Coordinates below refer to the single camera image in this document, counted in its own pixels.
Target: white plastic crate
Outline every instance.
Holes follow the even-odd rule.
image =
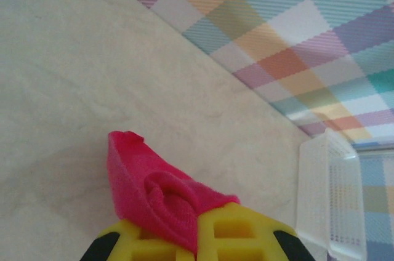
[[[296,230],[339,261],[365,261],[360,160],[331,129],[300,147]]]

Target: white plastic basket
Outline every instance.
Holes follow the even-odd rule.
[[[296,230],[339,261],[365,261],[360,160],[331,129],[300,147]]]

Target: checkered pattern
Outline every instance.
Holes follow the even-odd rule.
[[[368,260],[394,260],[394,155],[360,159]]]
[[[394,0],[139,1],[306,133],[394,143]],[[389,165],[364,162],[370,260],[394,256]]]

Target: white marble surface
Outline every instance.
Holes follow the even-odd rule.
[[[0,0],[1,260],[79,260],[116,221],[107,133],[133,130],[293,225],[308,137],[135,0]]]

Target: pink fabric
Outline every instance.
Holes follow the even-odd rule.
[[[119,218],[197,253],[197,217],[226,203],[239,203],[176,169],[133,132],[108,136],[108,176]]]

